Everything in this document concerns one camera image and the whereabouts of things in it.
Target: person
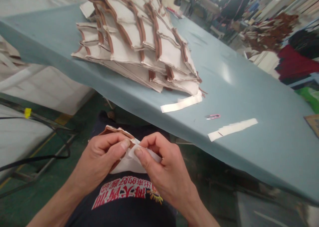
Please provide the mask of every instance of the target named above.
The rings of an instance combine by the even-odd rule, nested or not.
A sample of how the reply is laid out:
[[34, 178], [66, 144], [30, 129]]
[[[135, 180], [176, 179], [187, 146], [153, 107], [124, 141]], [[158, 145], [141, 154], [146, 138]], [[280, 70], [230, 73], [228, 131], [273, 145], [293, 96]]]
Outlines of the person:
[[[189, 226], [219, 226], [200, 200], [179, 147], [168, 141], [169, 135], [164, 131], [154, 132], [158, 128], [152, 125], [124, 126], [136, 138], [143, 137], [140, 146], [144, 148], [134, 153], [147, 174], [131, 171], [109, 174], [130, 141], [119, 132], [97, 135], [101, 133], [99, 127], [104, 129], [105, 124], [119, 126], [104, 118], [106, 122], [93, 128], [94, 137], [65, 184], [28, 227], [176, 226], [176, 210]], [[160, 155], [162, 161], [157, 163], [145, 148]]]

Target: left hand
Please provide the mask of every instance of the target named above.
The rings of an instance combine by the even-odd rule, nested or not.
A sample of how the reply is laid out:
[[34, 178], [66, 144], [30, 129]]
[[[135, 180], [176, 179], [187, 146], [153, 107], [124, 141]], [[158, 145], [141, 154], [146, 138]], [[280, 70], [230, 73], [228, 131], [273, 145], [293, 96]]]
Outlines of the left hand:
[[93, 137], [65, 185], [83, 196], [89, 194], [103, 181], [129, 145], [130, 139], [118, 132]]

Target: stack of fabric pieces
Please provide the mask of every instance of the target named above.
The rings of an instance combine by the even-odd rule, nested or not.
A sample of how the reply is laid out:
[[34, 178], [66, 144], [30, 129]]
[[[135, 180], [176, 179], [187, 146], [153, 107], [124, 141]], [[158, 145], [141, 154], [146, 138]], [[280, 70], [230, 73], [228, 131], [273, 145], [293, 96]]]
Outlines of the stack of fabric pieces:
[[77, 23], [80, 48], [72, 56], [99, 63], [141, 85], [202, 95], [187, 41], [160, 0], [89, 0], [95, 23]]
[[298, 15], [281, 13], [273, 20], [249, 26], [240, 33], [240, 37], [260, 53], [263, 51], [278, 53], [282, 42], [290, 35], [297, 22]]

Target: blue table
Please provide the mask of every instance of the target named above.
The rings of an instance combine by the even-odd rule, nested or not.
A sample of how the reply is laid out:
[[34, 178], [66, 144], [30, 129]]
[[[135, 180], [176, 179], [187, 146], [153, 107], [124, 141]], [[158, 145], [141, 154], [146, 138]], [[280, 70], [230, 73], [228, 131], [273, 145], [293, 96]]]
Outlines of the blue table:
[[[54, 66], [226, 164], [319, 203], [319, 139], [303, 119], [313, 111], [293, 90], [192, 21], [172, 17], [189, 42], [203, 79], [201, 88], [209, 94], [199, 104], [163, 114], [161, 105], [185, 96], [175, 91], [157, 93], [103, 66], [71, 57], [81, 40], [75, 23], [85, 21], [76, 4], [3, 18], [0, 35], [19, 50], [23, 61]], [[208, 114], [220, 114], [221, 118], [208, 121], [204, 118]], [[251, 118], [258, 124], [214, 142], [207, 136]]]

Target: white fabric pile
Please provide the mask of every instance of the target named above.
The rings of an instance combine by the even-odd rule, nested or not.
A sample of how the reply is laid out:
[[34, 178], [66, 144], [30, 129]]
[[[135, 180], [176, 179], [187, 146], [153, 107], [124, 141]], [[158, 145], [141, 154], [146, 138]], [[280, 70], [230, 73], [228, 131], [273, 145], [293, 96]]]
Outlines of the white fabric pile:
[[201, 79], [187, 41], [160, 0], [89, 0], [95, 23], [77, 23], [82, 35], [72, 56], [99, 63], [157, 92], [201, 95]]

